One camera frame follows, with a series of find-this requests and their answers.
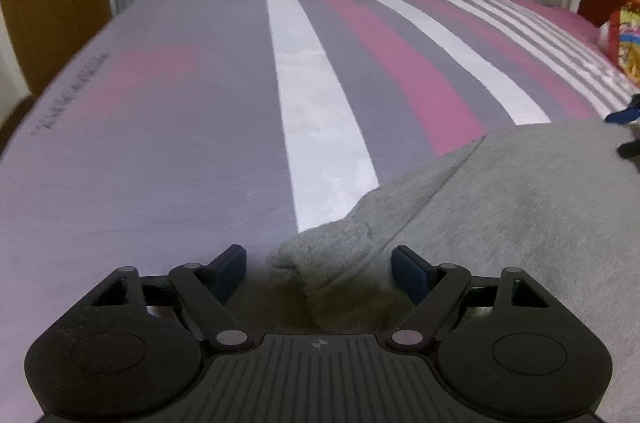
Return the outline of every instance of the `gray blanket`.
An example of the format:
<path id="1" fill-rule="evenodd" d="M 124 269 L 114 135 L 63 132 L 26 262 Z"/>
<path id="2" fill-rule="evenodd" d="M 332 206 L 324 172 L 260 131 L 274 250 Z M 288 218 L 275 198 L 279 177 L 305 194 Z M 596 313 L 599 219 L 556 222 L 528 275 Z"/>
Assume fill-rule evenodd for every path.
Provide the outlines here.
<path id="1" fill-rule="evenodd" d="M 600 415 L 640 421 L 640 176 L 615 153 L 627 129 L 599 122 L 488 135 L 364 196 L 343 219 L 284 244 L 325 331 L 391 328 L 411 309 L 389 255 L 406 244 L 475 275 L 524 268 L 609 348 Z"/>

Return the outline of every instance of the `circular pad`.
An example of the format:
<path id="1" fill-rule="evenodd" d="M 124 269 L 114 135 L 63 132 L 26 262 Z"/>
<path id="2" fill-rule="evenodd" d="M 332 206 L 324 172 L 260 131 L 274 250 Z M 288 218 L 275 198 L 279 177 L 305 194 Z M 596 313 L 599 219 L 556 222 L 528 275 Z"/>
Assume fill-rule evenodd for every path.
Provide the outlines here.
<path id="1" fill-rule="evenodd" d="M 128 333 L 107 331 L 84 337 L 71 350 L 71 359 L 83 371 L 113 374 L 126 371 L 145 357 L 145 342 Z"/>
<path id="2" fill-rule="evenodd" d="M 502 337 L 494 343 L 492 352 L 507 371 L 526 376 L 554 373 L 566 362 L 566 351 L 560 343 L 536 333 Z"/>

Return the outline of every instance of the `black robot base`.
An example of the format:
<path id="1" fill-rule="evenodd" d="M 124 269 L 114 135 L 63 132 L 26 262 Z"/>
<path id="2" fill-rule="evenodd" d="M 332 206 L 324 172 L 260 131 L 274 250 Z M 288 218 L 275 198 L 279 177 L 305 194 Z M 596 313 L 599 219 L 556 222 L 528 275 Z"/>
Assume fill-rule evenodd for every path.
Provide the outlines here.
<path id="1" fill-rule="evenodd" d="M 600 421 L 609 353 L 526 272 L 475 277 L 405 246 L 391 270 L 416 307 L 388 334 L 258 336 L 223 307 L 242 246 L 167 276 L 118 268 L 27 353 L 41 423 Z"/>

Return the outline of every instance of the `snack bag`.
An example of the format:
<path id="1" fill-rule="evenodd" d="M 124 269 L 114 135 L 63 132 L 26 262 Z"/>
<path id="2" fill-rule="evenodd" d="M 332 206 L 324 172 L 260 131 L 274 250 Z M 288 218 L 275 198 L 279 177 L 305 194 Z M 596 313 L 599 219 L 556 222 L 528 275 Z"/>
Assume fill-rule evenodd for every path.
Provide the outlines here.
<path id="1" fill-rule="evenodd" d="M 640 86 L 640 0 L 627 0 L 626 6 L 611 17 L 609 56 Z"/>

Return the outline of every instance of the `mattress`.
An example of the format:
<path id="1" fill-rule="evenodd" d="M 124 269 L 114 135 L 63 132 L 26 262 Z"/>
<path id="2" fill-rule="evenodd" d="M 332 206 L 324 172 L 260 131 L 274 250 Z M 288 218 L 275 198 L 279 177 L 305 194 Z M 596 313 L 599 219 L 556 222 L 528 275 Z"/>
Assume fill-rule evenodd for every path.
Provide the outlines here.
<path id="1" fill-rule="evenodd" d="M 379 184 L 635 88 L 509 0 L 139 0 L 59 74 L 0 162 L 0 420 L 40 414 L 31 342 L 121 265 L 239 243 L 236 316 L 275 329 L 268 259 Z"/>

